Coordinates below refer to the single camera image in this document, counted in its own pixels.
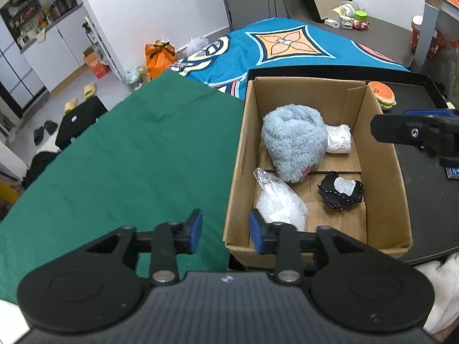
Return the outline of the black shallow tray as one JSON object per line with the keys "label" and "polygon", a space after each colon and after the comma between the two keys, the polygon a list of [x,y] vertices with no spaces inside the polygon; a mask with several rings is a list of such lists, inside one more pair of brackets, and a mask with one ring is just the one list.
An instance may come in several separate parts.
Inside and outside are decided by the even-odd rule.
{"label": "black shallow tray", "polygon": [[[395,114],[406,110],[446,106],[434,83],[409,71],[362,66],[307,65],[252,69],[257,77],[297,77],[383,82],[394,90]],[[409,205],[412,247],[399,257],[408,263],[425,263],[458,250],[458,182],[447,178],[445,168],[413,146],[394,145]]]}

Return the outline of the red white cup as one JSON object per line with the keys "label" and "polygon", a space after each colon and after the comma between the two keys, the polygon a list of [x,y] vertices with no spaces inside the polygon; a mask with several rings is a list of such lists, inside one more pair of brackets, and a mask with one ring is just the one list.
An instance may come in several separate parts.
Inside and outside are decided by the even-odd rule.
{"label": "red white cup", "polygon": [[412,53],[414,54],[419,41],[419,35],[421,32],[423,24],[423,17],[421,15],[414,15],[411,20],[411,28],[412,28],[412,39],[411,39],[411,48]]}

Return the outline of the black dice stool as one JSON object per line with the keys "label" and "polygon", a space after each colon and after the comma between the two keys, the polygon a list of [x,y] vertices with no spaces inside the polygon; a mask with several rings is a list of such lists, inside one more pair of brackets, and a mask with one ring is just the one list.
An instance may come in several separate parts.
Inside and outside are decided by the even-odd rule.
{"label": "black dice stool", "polygon": [[97,95],[90,97],[63,117],[55,145],[61,151],[65,150],[106,112],[106,106]]}

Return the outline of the blue patterned blanket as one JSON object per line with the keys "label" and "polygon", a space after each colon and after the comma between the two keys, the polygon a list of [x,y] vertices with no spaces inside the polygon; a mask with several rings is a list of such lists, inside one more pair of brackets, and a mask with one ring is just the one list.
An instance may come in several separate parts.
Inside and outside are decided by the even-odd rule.
{"label": "blue patterned blanket", "polygon": [[366,45],[316,26],[270,18],[221,36],[174,62],[170,70],[243,99],[250,69],[294,65],[350,65],[405,71]]}

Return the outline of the white kitchen cabinet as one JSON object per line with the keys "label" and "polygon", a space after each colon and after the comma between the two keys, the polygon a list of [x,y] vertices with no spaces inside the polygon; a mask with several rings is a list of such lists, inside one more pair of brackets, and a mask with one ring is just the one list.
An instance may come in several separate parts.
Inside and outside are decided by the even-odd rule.
{"label": "white kitchen cabinet", "polygon": [[78,5],[46,29],[44,40],[21,49],[1,22],[1,84],[20,107],[85,65],[83,52],[90,41],[84,23],[85,9]]}

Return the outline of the white cloth packet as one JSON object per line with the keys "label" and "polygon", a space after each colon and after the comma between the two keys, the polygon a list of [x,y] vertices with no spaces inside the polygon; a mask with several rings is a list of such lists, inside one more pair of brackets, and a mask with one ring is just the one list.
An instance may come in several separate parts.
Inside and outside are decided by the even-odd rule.
{"label": "white cloth packet", "polygon": [[347,124],[326,126],[327,153],[348,154],[352,150],[352,134]]}

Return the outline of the black white pouch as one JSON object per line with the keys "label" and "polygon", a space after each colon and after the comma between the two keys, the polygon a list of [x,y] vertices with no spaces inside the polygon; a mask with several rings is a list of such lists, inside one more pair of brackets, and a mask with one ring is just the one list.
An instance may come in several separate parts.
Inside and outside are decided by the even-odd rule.
{"label": "black white pouch", "polygon": [[324,204],[332,210],[347,210],[363,200],[363,183],[328,172],[318,185]]}

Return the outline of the green cloth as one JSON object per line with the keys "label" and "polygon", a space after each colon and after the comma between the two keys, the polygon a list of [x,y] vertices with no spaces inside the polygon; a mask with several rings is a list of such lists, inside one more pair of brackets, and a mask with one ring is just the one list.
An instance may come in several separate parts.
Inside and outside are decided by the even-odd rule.
{"label": "green cloth", "polygon": [[76,138],[1,222],[1,299],[31,270],[123,225],[151,231],[203,213],[181,273],[227,267],[223,228],[244,102],[172,71]]}

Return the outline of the clear plastic bag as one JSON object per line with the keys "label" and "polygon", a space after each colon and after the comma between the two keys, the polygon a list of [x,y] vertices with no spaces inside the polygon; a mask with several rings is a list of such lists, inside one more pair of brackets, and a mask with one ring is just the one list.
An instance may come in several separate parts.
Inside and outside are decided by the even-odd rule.
{"label": "clear plastic bag", "polygon": [[306,229],[309,208],[304,201],[279,177],[261,168],[254,170],[260,187],[256,209],[267,223],[282,222],[293,225],[297,231]]}

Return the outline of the brown cardboard box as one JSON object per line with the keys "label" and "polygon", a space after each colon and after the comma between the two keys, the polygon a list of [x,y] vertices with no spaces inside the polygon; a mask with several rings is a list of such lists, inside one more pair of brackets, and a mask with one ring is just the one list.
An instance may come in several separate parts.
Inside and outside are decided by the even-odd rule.
{"label": "brown cardboard box", "polygon": [[[223,234],[229,252],[249,267],[268,269],[275,263],[274,255],[254,250],[249,212],[260,194],[254,170],[275,170],[260,139],[263,118],[288,104],[312,107],[326,124],[346,124],[352,131],[350,153],[326,154],[301,183],[292,186],[310,209],[304,230],[330,225],[394,258],[406,254],[413,244],[409,205],[395,147],[377,142],[370,131],[371,120],[382,113],[373,92],[361,81],[297,77],[257,77],[247,83]],[[325,206],[318,185],[332,171],[363,183],[362,203],[343,211]]]}

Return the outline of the grey fluffy plush toy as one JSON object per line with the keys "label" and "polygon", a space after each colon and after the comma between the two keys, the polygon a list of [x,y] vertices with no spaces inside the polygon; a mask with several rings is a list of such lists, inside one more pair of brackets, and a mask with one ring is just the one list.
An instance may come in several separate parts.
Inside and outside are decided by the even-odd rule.
{"label": "grey fluffy plush toy", "polygon": [[296,104],[279,106],[266,114],[261,138],[277,175],[288,183],[301,182],[320,163],[328,146],[320,112]]}

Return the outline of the white plastic bottle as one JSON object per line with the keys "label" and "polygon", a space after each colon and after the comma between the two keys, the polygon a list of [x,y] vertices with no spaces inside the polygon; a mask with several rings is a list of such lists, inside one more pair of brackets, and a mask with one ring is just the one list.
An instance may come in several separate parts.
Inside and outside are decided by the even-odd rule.
{"label": "white plastic bottle", "polygon": [[339,21],[342,17],[347,16],[350,18],[355,17],[355,12],[360,10],[357,3],[352,1],[342,2],[339,6],[328,11],[327,18]]}

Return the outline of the orange gift bag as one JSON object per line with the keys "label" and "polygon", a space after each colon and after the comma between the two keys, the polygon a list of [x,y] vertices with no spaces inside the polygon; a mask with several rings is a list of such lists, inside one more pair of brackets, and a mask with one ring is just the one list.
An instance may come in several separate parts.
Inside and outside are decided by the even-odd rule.
{"label": "orange gift bag", "polygon": [[145,67],[151,79],[160,76],[176,60],[176,50],[169,41],[157,40],[145,45]]}

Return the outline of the blue tissue packet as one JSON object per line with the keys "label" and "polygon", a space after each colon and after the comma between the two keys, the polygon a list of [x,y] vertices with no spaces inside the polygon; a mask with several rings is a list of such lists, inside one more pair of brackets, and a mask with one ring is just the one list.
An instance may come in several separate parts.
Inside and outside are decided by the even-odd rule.
{"label": "blue tissue packet", "polygon": [[459,168],[446,167],[445,170],[448,179],[459,180]]}

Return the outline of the white plastic bag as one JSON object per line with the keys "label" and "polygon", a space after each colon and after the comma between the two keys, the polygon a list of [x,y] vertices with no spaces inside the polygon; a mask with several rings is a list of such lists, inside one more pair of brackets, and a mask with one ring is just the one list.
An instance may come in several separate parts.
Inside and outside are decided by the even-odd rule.
{"label": "white plastic bag", "polygon": [[185,57],[190,57],[200,50],[203,50],[209,44],[209,40],[204,36],[199,36],[196,38],[191,38],[187,47],[185,48],[184,55]]}

